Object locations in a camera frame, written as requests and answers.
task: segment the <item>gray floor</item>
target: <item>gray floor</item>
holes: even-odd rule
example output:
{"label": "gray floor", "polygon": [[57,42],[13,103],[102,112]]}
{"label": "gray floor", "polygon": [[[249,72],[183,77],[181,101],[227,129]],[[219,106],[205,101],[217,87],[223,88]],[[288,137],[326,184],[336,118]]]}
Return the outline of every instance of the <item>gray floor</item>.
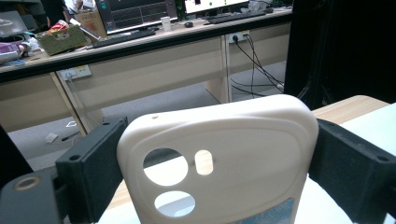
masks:
{"label": "gray floor", "polygon": [[[277,80],[284,81],[286,62],[275,63],[265,66],[264,69]],[[252,80],[252,71],[232,75],[232,85],[251,91],[253,85],[272,84],[266,76],[255,70]],[[274,86],[254,86],[253,91],[261,95],[279,93]],[[251,99],[251,93],[246,93],[233,88],[233,102]],[[219,102],[205,90],[204,83],[198,83],[180,89],[166,91],[149,97],[141,98],[120,105],[113,105],[103,108],[106,119],[114,119],[126,116],[128,121],[138,118],[148,113],[158,113],[179,109],[195,108],[207,105],[217,105]],[[28,160],[35,171],[47,169],[54,165],[54,162],[74,144],[81,139],[80,134],[76,134],[69,139],[63,138],[78,133],[77,126],[73,126],[73,119],[66,118],[55,120],[35,127],[18,130],[8,133],[22,155]],[[54,142],[48,143],[46,137],[54,133],[58,137]]]}

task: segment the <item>wooden desk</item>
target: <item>wooden desk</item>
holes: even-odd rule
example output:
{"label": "wooden desk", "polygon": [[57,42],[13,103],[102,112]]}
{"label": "wooden desk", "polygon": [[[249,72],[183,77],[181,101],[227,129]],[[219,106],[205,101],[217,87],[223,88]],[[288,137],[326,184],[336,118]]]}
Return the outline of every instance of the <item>wooden desk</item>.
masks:
{"label": "wooden desk", "polygon": [[[386,105],[388,104],[372,97],[357,95],[314,110],[313,113],[318,119],[326,119],[337,124],[342,124]],[[131,198],[128,189],[122,181],[107,209],[121,206],[130,201]]]}
{"label": "wooden desk", "polygon": [[[259,54],[262,65],[282,62],[288,54],[289,21],[290,10],[217,25],[197,20],[193,28],[176,24],[172,32],[100,49],[41,54],[24,66],[0,67],[0,121],[10,132],[72,116],[88,133],[97,122],[87,111],[101,120],[103,107],[199,82],[221,103],[231,102],[229,75],[250,68],[251,62],[229,45],[228,34],[249,29],[256,52],[265,52]],[[73,80],[78,92],[54,73],[83,64],[92,76]],[[40,91],[30,88],[33,84]]]}

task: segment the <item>black monitor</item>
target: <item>black monitor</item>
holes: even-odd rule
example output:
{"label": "black monitor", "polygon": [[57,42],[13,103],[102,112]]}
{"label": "black monitor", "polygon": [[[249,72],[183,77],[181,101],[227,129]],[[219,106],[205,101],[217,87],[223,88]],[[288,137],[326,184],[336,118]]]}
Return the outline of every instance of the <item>black monitor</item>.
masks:
{"label": "black monitor", "polygon": [[175,0],[95,0],[108,35],[177,20]]}
{"label": "black monitor", "polygon": [[181,0],[185,14],[194,14],[198,12],[208,12],[224,7],[236,7],[238,5],[248,4],[248,0]]}

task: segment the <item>power outlet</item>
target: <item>power outlet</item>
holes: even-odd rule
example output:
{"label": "power outlet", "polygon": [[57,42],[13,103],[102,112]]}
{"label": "power outlet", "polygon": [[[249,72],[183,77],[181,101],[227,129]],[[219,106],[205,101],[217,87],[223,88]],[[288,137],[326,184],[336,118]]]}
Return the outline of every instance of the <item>power outlet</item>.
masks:
{"label": "power outlet", "polygon": [[250,31],[246,30],[246,31],[241,31],[241,32],[236,32],[236,33],[232,33],[228,35],[228,42],[230,44],[235,43],[235,41],[233,40],[233,37],[236,35],[238,37],[238,42],[242,42],[245,40],[248,40],[248,38],[246,37],[246,35],[249,35]]}
{"label": "power outlet", "polygon": [[59,71],[61,73],[62,78],[67,81],[69,80],[69,76],[72,77],[72,79],[74,78],[78,78],[78,77],[87,77],[92,75],[90,67],[88,67],[88,65],[82,65],[82,66],[78,66],[78,67],[74,67],[74,68],[68,68],[68,69],[64,69]]}

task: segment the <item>computer mouse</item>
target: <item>computer mouse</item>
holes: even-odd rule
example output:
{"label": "computer mouse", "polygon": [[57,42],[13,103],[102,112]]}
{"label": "computer mouse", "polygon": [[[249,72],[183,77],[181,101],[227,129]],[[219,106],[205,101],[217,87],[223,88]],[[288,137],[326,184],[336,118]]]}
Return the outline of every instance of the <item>computer mouse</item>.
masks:
{"label": "computer mouse", "polygon": [[184,23],[184,26],[185,26],[186,28],[191,28],[192,26],[194,26],[194,23],[192,23],[192,21],[186,21],[186,22]]}

